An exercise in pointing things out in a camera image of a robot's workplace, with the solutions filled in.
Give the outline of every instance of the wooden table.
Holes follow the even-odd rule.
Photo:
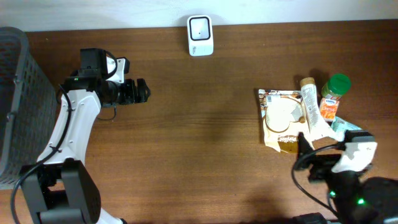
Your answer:
[[[79,49],[127,57],[127,78],[145,78],[149,102],[119,106],[96,121],[86,167],[103,207],[129,223],[239,223],[321,212],[293,184],[295,155],[264,145],[258,88],[322,86],[347,74],[352,89],[338,116],[379,143],[367,177],[398,177],[398,21],[311,22],[214,27],[214,54],[194,58],[184,27],[28,33],[30,51],[56,85],[79,67]],[[109,117],[112,109],[100,116]],[[325,200],[324,184],[303,186]],[[11,223],[9,190],[0,219]],[[24,198],[17,211],[30,223]]]

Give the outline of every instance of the white backdrop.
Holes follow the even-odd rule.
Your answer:
[[[397,19],[398,0],[0,0],[0,26],[25,31]]]

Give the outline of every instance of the orange box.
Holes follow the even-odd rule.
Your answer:
[[[323,119],[325,119],[325,121],[335,120],[339,103],[340,102],[338,100],[322,98],[319,110],[321,111],[321,116]]]

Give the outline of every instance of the grocery item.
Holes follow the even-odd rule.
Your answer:
[[[321,112],[322,118],[325,119],[325,121],[332,122],[335,120],[339,103],[340,102],[338,100],[322,98],[319,110]]]
[[[259,100],[266,146],[278,152],[297,153],[299,132],[310,139],[301,93],[259,90]]]
[[[322,87],[321,95],[326,99],[339,100],[350,88],[351,80],[344,74],[336,74]]]
[[[300,86],[312,141],[324,137],[335,139],[335,132],[322,118],[321,112],[319,111],[315,80],[312,77],[304,78],[300,81]]]
[[[331,128],[336,133],[337,141],[344,141],[345,132],[347,130],[350,130],[350,131],[361,130],[361,128],[358,127],[357,125],[351,124],[350,122],[347,122],[337,116],[336,116],[334,122],[331,124]]]

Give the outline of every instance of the jar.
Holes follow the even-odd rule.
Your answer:
[[[351,80],[344,74],[335,74],[322,87],[322,97],[339,100],[351,88]]]

